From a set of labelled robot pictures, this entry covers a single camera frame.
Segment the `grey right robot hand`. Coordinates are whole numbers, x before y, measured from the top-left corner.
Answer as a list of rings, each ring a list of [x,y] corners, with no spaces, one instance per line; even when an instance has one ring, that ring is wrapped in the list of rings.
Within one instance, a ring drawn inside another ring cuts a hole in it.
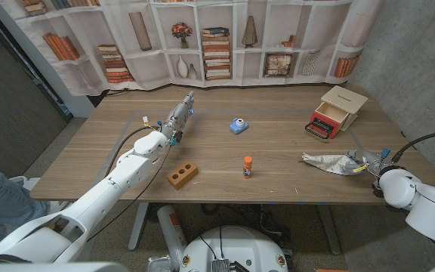
[[[381,154],[364,149],[349,150],[344,155],[350,159],[344,167],[344,172],[348,174],[359,174],[367,170],[378,177],[387,164],[387,160]]]

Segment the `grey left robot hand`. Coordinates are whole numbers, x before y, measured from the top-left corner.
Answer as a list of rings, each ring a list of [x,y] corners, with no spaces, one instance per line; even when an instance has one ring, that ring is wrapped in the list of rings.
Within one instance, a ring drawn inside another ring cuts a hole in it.
[[[161,128],[161,133],[169,141],[171,141],[176,133],[183,131],[187,120],[193,114],[193,103],[194,91],[190,91],[183,101],[169,113]]]

